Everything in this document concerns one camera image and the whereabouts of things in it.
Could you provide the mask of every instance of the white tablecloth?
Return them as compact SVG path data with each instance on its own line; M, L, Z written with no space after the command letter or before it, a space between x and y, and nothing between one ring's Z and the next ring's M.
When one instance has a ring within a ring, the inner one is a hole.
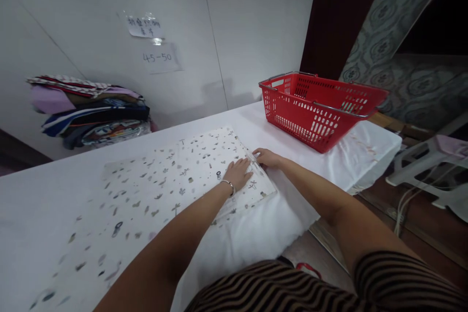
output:
M269 148L346 191L370 186L401 143L395 134L362 121L328 153L319 154L268 123L263 102L258 102L0 177L0 310L28 310L43 290L105 163L224 125L231 125L251 151ZM184 309L199 289L215 279L277 257L319 218L281 172L267 173L279 196L263 201L249 216L223 230L207 232L177 288L173 311Z

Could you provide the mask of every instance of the plastic chair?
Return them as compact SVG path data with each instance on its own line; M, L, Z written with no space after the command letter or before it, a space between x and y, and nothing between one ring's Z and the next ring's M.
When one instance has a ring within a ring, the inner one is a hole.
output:
M433 205L442 209L449 206L457 216L468 222L468 182L460 184L455 180L457 175L468 169L468 142L436 135L397 155L394 159L394 166L393 174L385 179L388 184L397 186L401 183L409 183L424 189L438 197L432 203ZM432 171L431 179L438 179L452 169L437 181L437 183L443 181L447 184L445 190L432 186L430 182L416 179L419 174L435 166L438 167Z

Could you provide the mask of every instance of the person's right hand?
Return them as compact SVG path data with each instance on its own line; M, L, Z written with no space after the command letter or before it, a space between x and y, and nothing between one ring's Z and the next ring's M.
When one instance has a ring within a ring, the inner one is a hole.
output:
M254 155L260 154L257 157L258 163L262 163L265 166L272 167L272 168L278 168L279 164L281 163L281 160L283 159L283 157L275 154L273 151L270 151L268 149L258 148L258 149L255 149L253 154Z

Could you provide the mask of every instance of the metal basket handle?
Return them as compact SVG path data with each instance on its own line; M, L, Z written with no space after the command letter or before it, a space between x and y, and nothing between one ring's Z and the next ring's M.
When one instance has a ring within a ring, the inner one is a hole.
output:
M300 72L300 71L292 71L292 72L288 72L288 73L282 73L280 75L277 75L277 76L273 76L271 78L268 78L266 80L262 80L261 82L258 83L259 86L263 87L263 88L267 88L267 89L270 89L270 90L273 90L273 91L278 91L277 88L272 88L272 87L269 87L267 85L264 85L262 83L265 83L269 80L272 80L272 79L275 79L275 78L279 78L279 77L282 77L282 76L287 76L289 74L292 74L292 73L299 73L299 74L304 74L306 76L312 76L312 77L318 77L318 75L315 75L315 74L311 74L311 73L305 73L305 72Z
M267 86L267 85L264 85L262 83L265 83L265 82L268 82L272 79L275 79L275 78L279 78L279 77L282 77L282 76L286 76L286 75L289 75L289 74L292 74L292 73L300 73L300 74L303 74L303 75L307 75L307 76L312 76L312 77L317 77L318 75L316 74L310 74L310 73L305 73L305 72L299 72L299 71L292 71L292 72L289 72L289 73L283 73L283 74L280 74L280 75L277 75L277 76L274 76L274 77L271 77L271 78L268 78L267 80L263 80L261 82L258 83L259 86L263 87L263 88L267 88L267 89L270 89L270 90L273 90L273 91L278 91L277 88L272 88L270 86ZM305 103L312 103L314 105L317 105L317 106L320 106L320 107L324 107L324 108L328 108L330 110L333 110L333 111L336 111L336 112L341 112L341 113L344 113L346 115L350 115L350 116L354 116L354 117L359 117L359 118L368 118L370 116L372 116L375 112L377 112L378 110L377 109L374 109L371 113L369 113L368 115L357 115L357 114L354 114L352 112L347 112L347 111L343 111L343 110L340 110L340 109L337 109L337 108L334 108L334 107L331 107L331 106L327 106L327 105L323 105L321 103L318 103L318 102L315 102L315 101L308 101L308 100L305 100L303 98L300 98L300 97L294 97L295 99L298 99L298 100L302 100L303 102Z

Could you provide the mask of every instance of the paper sign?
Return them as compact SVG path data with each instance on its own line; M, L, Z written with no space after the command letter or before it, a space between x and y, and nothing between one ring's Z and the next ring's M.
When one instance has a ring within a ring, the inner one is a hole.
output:
M147 44L141 50L139 58L149 74L180 71L182 69L177 58L176 46L173 43L162 45Z
M161 25L154 17L125 16L128 31L134 37L163 38Z

